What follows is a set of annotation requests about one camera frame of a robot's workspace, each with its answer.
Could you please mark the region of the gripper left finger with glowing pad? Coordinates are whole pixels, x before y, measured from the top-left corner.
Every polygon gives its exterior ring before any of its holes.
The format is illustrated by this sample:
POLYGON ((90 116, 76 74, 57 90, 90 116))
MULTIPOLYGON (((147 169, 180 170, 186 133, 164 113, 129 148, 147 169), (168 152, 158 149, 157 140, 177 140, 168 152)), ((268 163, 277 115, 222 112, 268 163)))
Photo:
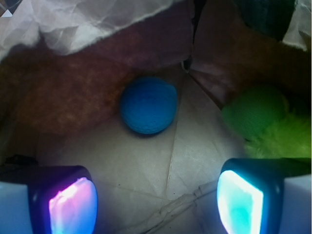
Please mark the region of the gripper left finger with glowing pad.
POLYGON ((91 234, 98 194, 82 166, 2 166, 2 234, 91 234))

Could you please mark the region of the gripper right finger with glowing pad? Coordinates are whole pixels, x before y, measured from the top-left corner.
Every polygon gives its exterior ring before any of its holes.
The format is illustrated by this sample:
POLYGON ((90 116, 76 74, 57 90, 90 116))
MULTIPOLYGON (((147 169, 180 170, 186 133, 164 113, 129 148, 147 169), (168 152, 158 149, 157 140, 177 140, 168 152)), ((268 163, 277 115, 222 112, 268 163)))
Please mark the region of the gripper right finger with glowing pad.
POLYGON ((217 206, 229 234, 310 234, 311 160, 229 159, 218 179, 217 206))

